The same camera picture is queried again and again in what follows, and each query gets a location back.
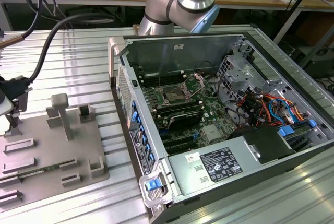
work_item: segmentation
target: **blue wire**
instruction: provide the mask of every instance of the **blue wire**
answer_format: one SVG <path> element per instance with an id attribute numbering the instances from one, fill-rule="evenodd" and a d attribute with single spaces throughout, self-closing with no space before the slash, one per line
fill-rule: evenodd
<path id="1" fill-rule="evenodd" d="M 289 105 L 288 105 L 284 100 L 281 100 L 281 99 L 272 99 L 271 102 L 269 103 L 269 111 L 270 111 L 270 113 L 271 113 L 271 115 L 272 115 L 273 117 L 275 117 L 277 120 L 279 120 L 280 122 L 282 122 L 283 125 L 285 125 L 284 121 L 283 121 L 280 117 L 276 116 L 276 115 L 273 113 L 273 111 L 272 111 L 271 105 L 272 105 L 272 102 L 273 102 L 274 100 L 278 100 L 278 101 L 283 102 L 283 104 L 285 104 L 285 106 L 288 108 L 291 117 L 292 117 L 295 121 L 298 121 L 298 119 L 296 118 L 296 116 L 291 112 L 291 109 L 290 109 Z"/>

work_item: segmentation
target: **electronic equipment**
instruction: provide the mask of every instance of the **electronic equipment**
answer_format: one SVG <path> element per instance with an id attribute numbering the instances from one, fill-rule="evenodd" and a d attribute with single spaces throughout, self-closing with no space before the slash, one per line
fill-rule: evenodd
<path id="1" fill-rule="evenodd" d="M 151 222 L 334 145 L 333 118 L 261 44 L 241 31 L 110 38 L 112 93 Z"/>

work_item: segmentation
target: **table leg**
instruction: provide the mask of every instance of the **table leg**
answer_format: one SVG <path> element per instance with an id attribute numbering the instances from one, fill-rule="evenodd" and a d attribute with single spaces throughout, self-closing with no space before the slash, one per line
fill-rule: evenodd
<path id="1" fill-rule="evenodd" d="M 4 4 L 0 3 L 0 30 L 2 31 L 12 31 L 9 18 L 7 16 L 7 11 Z"/>
<path id="2" fill-rule="evenodd" d="M 276 37 L 274 38 L 274 42 L 276 44 L 278 44 L 281 39 L 283 38 L 283 36 L 287 33 L 288 29 L 292 26 L 292 24 L 294 23 L 294 21 L 296 20 L 296 18 L 298 17 L 298 15 L 301 13 L 301 10 L 299 10 L 298 8 L 292 13 L 292 15 L 290 16 L 290 18 L 285 22 L 284 26 L 281 28 L 281 30 L 279 31 L 279 33 L 276 35 Z"/>

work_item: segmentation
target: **gray bracket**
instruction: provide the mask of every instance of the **gray bracket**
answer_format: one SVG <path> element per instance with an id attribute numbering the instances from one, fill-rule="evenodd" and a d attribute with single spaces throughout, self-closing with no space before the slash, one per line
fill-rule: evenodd
<path id="1" fill-rule="evenodd" d="M 78 110 L 81 124 L 95 120 L 95 111 L 90 104 L 80 105 Z"/>
<path id="2" fill-rule="evenodd" d="M 18 190 L 13 190 L 0 195 L 0 207 L 10 203 L 21 201 L 22 193 Z"/>
<path id="3" fill-rule="evenodd" d="M 2 173 L 8 174 L 12 172 L 16 172 L 18 170 L 22 170 L 24 168 L 34 167 L 37 165 L 37 160 L 32 157 L 29 159 L 19 160 L 10 163 L 3 163 L 2 165 Z"/>
<path id="4" fill-rule="evenodd" d="M 73 139 L 73 133 L 69 125 L 66 108 L 68 108 L 68 97 L 65 93 L 51 96 L 51 108 L 46 108 L 47 115 L 51 117 L 47 120 L 49 128 L 63 125 L 67 140 Z"/>
<path id="5" fill-rule="evenodd" d="M 18 142 L 11 142 L 8 144 L 5 144 L 3 152 L 5 154 L 8 154 L 10 152 L 15 152 L 27 148 L 31 148 L 35 146 L 35 141 L 33 138 L 30 139 L 24 139 L 24 140 L 19 140 Z"/>
<path id="6" fill-rule="evenodd" d="M 79 162 L 78 160 L 75 158 L 75 159 L 70 159 L 70 160 L 66 160 L 66 161 L 63 161 L 59 164 L 59 168 L 62 170 L 62 171 L 65 171 L 67 169 L 71 169 L 71 168 L 75 168 L 77 166 L 79 166 Z"/>
<path id="7" fill-rule="evenodd" d="M 90 175 L 92 178 L 96 178 L 98 176 L 102 176 L 105 173 L 105 169 L 104 169 L 104 163 L 103 163 L 103 158 L 102 156 L 99 156 L 99 161 L 100 164 L 98 165 L 98 167 L 96 167 L 96 164 L 91 164 L 90 160 L 88 159 L 88 166 L 90 169 Z"/>
<path id="8" fill-rule="evenodd" d="M 0 187 L 10 186 L 16 183 L 21 183 L 21 179 L 19 178 L 19 176 L 15 176 L 15 177 L 5 179 L 5 180 L 2 180 L 0 177 Z"/>
<path id="9" fill-rule="evenodd" d="M 61 177 L 61 182 L 63 187 L 67 187 L 81 182 L 81 177 L 79 172 L 76 172 Z"/>

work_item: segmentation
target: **metal chassis panel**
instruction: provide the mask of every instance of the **metal chassis panel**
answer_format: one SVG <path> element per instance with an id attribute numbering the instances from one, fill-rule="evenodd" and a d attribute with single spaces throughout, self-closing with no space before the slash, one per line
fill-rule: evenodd
<path id="1" fill-rule="evenodd" d="M 328 123 L 330 128 L 334 128 L 334 119 L 329 115 L 327 111 L 325 111 L 316 101 L 313 99 L 303 87 L 297 83 L 294 78 L 284 69 L 282 66 L 271 56 L 271 54 L 266 51 L 261 44 L 257 42 L 257 40 L 249 34 L 247 31 L 240 32 L 245 36 L 245 40 L 248 40 L 265 58 L 265 60 L 279 73 L 281 77 L 283 77 L 293 89 L 295 89 L 298 93 L 303 95 L 304 101 L 309 103 L 312 108 L 315 108 L 319 113 L 319 116 Z M 219 33 L 206 33 L 203 35 L 227 35 L 231 34 L 231 32 L 219 32 Z M 178 37 L 188 36 L 188 34 L 178 34 Z M 140 39 L 140 38 L 165 38 L 167 36 L 131 36 L 131 37 L 124 37 L 125 39 Z M 303 154 L 294 155 L 293 158 L 285 158 L 282 159 L 281 162 L 275 162 L 274 166 L 267 166 L 267 168 L 258 171 L 256 173 L 248 174 L 246 177 L 232 181 L 231 183 L 227 183 L 225 185 L 221 185 L 220 187 L 216 187 L 210 191 L 203 192 L 196 196 L 190 196 L 189 199 L 186 197 L 176 197 L 174 202 L 181 202 L 180 204 L 176 204 L 166 210 L 164 210 L 160 215 L 153 216 L 151 219 L 152 223 L 165 223 L 170 222 L 175 219 L 178 219 L 181 215 L 185 215 L 191 211 L 194 211 L 198 208 L 204 207 L 212 202 L 218 201 L 221 198 L 227 197 L 233 193 L 238 191 L 242 191 L 248 187 L 256 185 L 264 180 L 267 180 L 271 177 L 279 175 L 281 173 L 290 171 L 294 169 L 299 164 L 309 160 L 310 158 L 314 157 L 315 155 L 325 151 L 326 149 L 334 146 L 334 140 L 326 142 L 320 146 L 311 148 L 309 151 L 303 152 Z"/>

